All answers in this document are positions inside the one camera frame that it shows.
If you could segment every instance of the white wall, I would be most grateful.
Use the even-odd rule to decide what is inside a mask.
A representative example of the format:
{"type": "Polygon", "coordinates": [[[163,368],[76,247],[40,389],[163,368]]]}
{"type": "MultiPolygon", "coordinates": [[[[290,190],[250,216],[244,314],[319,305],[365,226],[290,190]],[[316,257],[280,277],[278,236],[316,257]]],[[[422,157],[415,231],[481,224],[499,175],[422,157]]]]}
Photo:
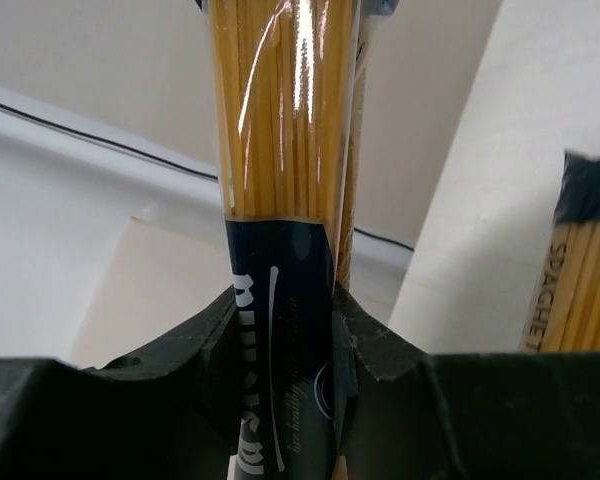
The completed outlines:
{"type": "MultiPolygon", "coordinates": [[[[0,101],[208,168],[4,89],[0,101]]],[[[385,242],[355,242],[351,291],[381,321],[409,258],[385,242]]],[[[101,366],[199,312],[230,282],[215,182],[0,111],[0,356],[101,366]]]]}
{"type": "Polygon", "coordinates": [[[391,327],[428,351],[515,350],[563,149],[592,130],[600,138],[600,0],[505,0],[391,327]]]}
{"type": "MultiPolygon", "coordinates": [[[[371,59],[358,223],[413,245],[500,0],[401,0],[371,59]]],[[[0,85],[214,162],[193,0],[0,0],[0,85]]]]}

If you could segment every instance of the spaghetti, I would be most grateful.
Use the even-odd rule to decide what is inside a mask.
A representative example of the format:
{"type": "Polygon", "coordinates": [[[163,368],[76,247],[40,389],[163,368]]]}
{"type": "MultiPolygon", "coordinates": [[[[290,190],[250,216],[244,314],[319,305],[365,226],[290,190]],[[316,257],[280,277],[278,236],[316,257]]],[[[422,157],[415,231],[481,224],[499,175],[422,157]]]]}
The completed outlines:
{"type": "Polygon", "coordinates": [[[205,8],[246,371],[236,475],[327,479],[336,461],[331,301],[359,0],[208,0],[205,8]]]}
{"type": "Polygon", "coordinates": [[[553,240],[524,350],[600,351],[600,159],[566,157],[553,240]]]}

